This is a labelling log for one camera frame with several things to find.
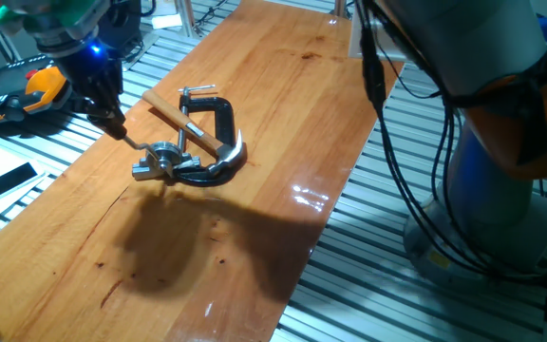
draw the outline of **metal tool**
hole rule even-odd
[[[149,155],[151,155],[153,158],[157,158],[158,154],[156,153],[155,149],[148,143],[135,143],[130,137],[127,135],[122,138],[130,147],[134,148],[137,151],[146,150]]]
[[[202,85],[202,86],[195,86],[195,87],[188,87],[186,86],[183,89],[179,89],[179,91],[182,91],[183,96],[189,96],[190,91],[196,91],[196,90],[203,90],[203,89],[210,89],[214,88],[215,85]],[[182,105],[180,107],[180,111],[185,115],[189,115],[189,108],[186,105]],[[179,130],[179,149],[181,151],[185,150],[185,130],[181,129]]]
[[[178,110],[168,104],[153,90],[147,90],[142,98],[154,106],[166,118],[179,126],[179,144],[156,142],[151,145],[157,157],[147,154],[138,164],[133,165],[132,174],[137,181],[153,179],[164,174],[175,181],[195,186],[216,186],[229,181],[245,160],[245,148],[242,134],[235,135],[234,114],[231,104],[225,99],[199,98],[192,99],[191,91],[212,88],[213,85],[185,87],[181,91]],[[189,113],[214,111],[216,137],[202,131],[189,117]],[[217,156],[217,161],[204,167],[199,157],[183,153],[185,134],[188,131],[195,136],[208,150]]]

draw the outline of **metal grating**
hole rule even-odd
[[[331,13],[334,10],[334,0],[267,0],[276,4],[293,6],[304,10],[315,10],[322,13]],[[353,1],[346,0],[347,11],[353,14]]]
[[[415,66],[407,65],[401,77],[418,94],[437,90]],[[416,100],[397,84],[385,111],[406,180],[425,200],[443,128],[442,101]],[[437,176],[442,179],[442,170]],[[377,123],[272,341],[547,341],[545,289],[464,295],[417,274],[403,246],[408,215]]]

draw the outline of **wooden board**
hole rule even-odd
[[[136,182],[143,153],[99,139],[0,233],[0,338],[269,340],[376,119],[349,32],[243,3],[155,90],[176,104],[177,89],[216,84],[247,163],[216,188]],[[130,137],[175,142],[150,110],[127,113]],[[194,119],[214,133],[212,114]]]

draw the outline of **hammer head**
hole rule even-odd
[[[218,174],[223,169],[228,169],[236,166],[244,156],[244,141],[242,141],[242,131],[237,131],[236,146],[222,145],[218,153],[218,160],[214,164],[208,166],[208,171],[212,175]]]

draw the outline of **wire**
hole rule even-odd
[[[352,17],[351,13],[349,13],[349,7],[353,4],[354,4],[353,1],[349,1],[348,3],[346,3],[345,14],[346,14],[346,16],[348,17],[349,20],[351,20],[351,17]]]
[[[215,11],[220,9],[223,5],[227,3],[228,0],[220,0],[216,5],[210,7],[208,11],[196,21],[196,26],[202,26],[206,24],[207,20],[210,20],[215,17]]]
[[[432,196],[434,200],[438,200],[438,191],[436,189],[436,176],[438,173],[438,162],[440,161],[441,154],[443,153],[444,141],[446,140],[446,132],[448,131],[448,124],[444,122],[443,134],[441,135],[441,141],[436,149],[436,157],[434,157],[434,164],[432,165],[432,176],[430,178],[430,186],[432,187]]]
[[[451,201],[448,196],[448,168],[451,161],[451,152],[453,150],[453,137],[455,135],[455,115],[453,107],[450,104],[444,104],[444,116],[446,124],[449,125],[448,131],[448,144],[446,146],[446,157],[444,158],[444,170],[443,170],[443,195],[444,195],[444,206],[446,207],[447,214],[450,218],[450,224],[455,230],[455,232],[460,236],[463,242],[468,246],[470,252],[484,265],[493,269],[492,265],[485,260],[481,253],[485,253],[491,256],[488,252],[484,251],[481,247],[478,247],[478,244],[474,243],[471,238],[462,230],[462,228],[457,223],[455,215],[453,214],[453,208],[451,206]]]
[[[406,90],[406,92],[408,92],[412,97],[414,98],[417,98],[417,99],[421,99],[421,100],[424,100],[424,99],[432,99],[432,98],[435,98],[435,97],[438,97],[441,95],[441,92],[440,91],[435,91],[429,95],[417,95],[415,94],[412,90],[410,90],[408,88],[408,86],[405,85],[405,81],[403,81],[402,77],[400,77],[400,73],[398,72],[398,69],[396,69],[396,66],[394,66],[394,64],[391,62],[391,59],[389,57],[387,57],[387,54],[384,53],[387,61],[389,62],[389,64],[391,65],[391,69],[394,70],[394,74],[396,74],[396,79],[398,79],[398,82],[400,82],[400,85]]]
[[[141,17],[146,17],[146,16],[149,16],[149,15],[155,13],[157,5],[158,5],[157,0],[151,0],[151,9],[148,10],[147,12],[145,12],[145,13],[141,12]]]
[[[455,111],[455,117],[457,118],[457,126],[460,128],[460,136],[459,140],[462,139],[462,133],[463,133],[463,122],[462,122],[462,114],[460,114],[459,111]]]
[[[142,39],[139,40],[139,42],[137,43],[137,50],[135,52],[131,52],[129,53],[124,59],[123,61],[126,62],[126,63],[130,63],[132,62],[132,60],[134,60],[137,56],[139,56],[141,54],[141,52],[144,50],[144,41]]]
[[[361,19],[362,26],[363,26],[363,42],[361,42],[361,44],[363,45],[363,55],[365,56],[365,62],[366,62],[366,59],[368,57],[367,57],[367,52],[365,51],[365,48],[370,48],[370,46],[368,46],[365,43],[365,41],[367,40],[368,37],[364,37],[364,35],[365,34],[370,34],[370,38],[372,38],[372,32],[373,31],[370,29],[370,20],[368,18],[368,12],[365,11],[362,8],[362,6],[364,6],[364,4],[360,4],[360,2],[358,2],[357,6],[356,6],[356,11],[358,12],[358,15]],[[377,32],[374,32],[374,35],[375,35],[375,38],[373,39],[374,43],[384,53],[387,60],[391,63],[389,57],[387,56],[385,51],[381,48],[381,45],[379,44],[379,41],[376,38],[377,37]],[[394,72],[396,73],[396,75],[400,76],[398,74],[398,71],[395,69],[395,67],[393,65],[392,65],[392,68],[394,69]],[[367,85],[369,85],[369,84],[372,85],[373,84],[372,81],[373,80],[367,80],[366,84]],[[431,97],[437,96],[437,95],[440,95],[441,93],[442,92],[439,92],[438,94],[432,94],[430,96]],[[472,260],[471,258],[467,257],[467,255],[463,251],[461,251],[456,246],[454,246],[448,240],[448,238],[440,232],[438,227],[436,227],[436,225],[434,225],[434,223],[431,221],[431,219],[424,212],[423,208],[421,207],[421,204],[412,195],[412,193],[411,193],[410,189],[408,188],[408,185],[406,184],[406,181],[405,181],[405,179],[402,175],[402,172],[400,171],[398,163],[396,162],[395,154],[393,152],[393,146],[391,145],[390,137],[389,137],[389,134],[387,132],[387,126],[386,126],[386,123],[385,123],[385,118],[384,118],[384,115],[383,115],[383,106],[381,105],[383,103],[383,101],[381,101],[381,104],[379,104],[380,101],[373,100],[373,99],[370,98],[370,96],[369,96],[369,99],[373,102],[373,105],[375,106],[375,109],[377,110],[377,112],[379,114],[380,126],[381,126],[381,131],[382,131],[382,139],[383,139],[383,143],[384,143],[384,149],[385,149],[385,152],[386,152],[386,160],[387,160],[387,164],[388,164],[390,173],[392,174],[392,178],[396,182],[396,184],[399,188],[399,191],[401,192],[401,195],[403,197],[403,200],[405,201],[405,203],[407,205],[407,208],[411,212],[412,217],[415,219],[416,223],[420,226],[420,228],[422,228],[425,235],[427,236],[427,238],[432,243],[432,246],[438,252],[440,252],[443,256],[447,257],[449,260],[456,263],[458,266],[461,266],[461,267],[463,267],[463,268],[465,268],[469,271],[472,271],[472,272],[475,272],[475,273],[478,273],[478,274],[491,276],[493,278],[498,278],[498,279],[507,280],[507,281],[519,282],[519,283],[536,283],[536,282],[541,282],[542,280],[545,280],[547,278],[546,275],[511,275],[511,276],[508,276],[508,275],[500,275],[500,274],[498,274],[497,271],[492,272],[492,270],[490,268],[489,268],[489,270],[485,270],[485,269],[483,269],[482,264],[479,264],[478,262],[476,262],[476,261]],[[449,134],[449,147],[447,149],[446,159],[445,159],[445,169],[448,169],[448,164],[449,164],[449,160],[450,160],[450,152],[451,152],[451,149],[452,149],[452,142],[453,142],[452,131],[454,129],[454,118],[455,118],[455,116],[454,116],[454,112],[453,112],[452,109],[447,110],[446,112],[447,112],[447,114],[450,113],[450,115],[445,116],[445,126],[450,124],[451,127],[452,127],[451,134]],[[442,150],[443,141],[444,141],[444,139],[441,140],[441,145],[439,146],[441,148],[441,150]],[[415,206],[417,211],[419,211],[420,215],[418,215],[416,213],[415,208],[413,208],[413,205]],[[471,263],[472,266],[466,265],[463,262],[457,260],[456,258],[449,255],[443,248],[441,248],[441,246],[435,241],[433,236],[431,236],[428,229],[424,226],[424,223],[421,221],[420,216],[425,219],[425,221],[429,224],[431,229],[443,240],[443,242],[450,249],[452,249],[455,253],[457,253],[459,256],[461,256],[464,260]],[[472,251],[472,252],[477,257],[479,256],[477,253],[475,253],[475,251]],[[488,264],[488,262],[483,260],[481,257],[479,257],[479,258],[481,259],[481,261],[483,261],[483,263]]]

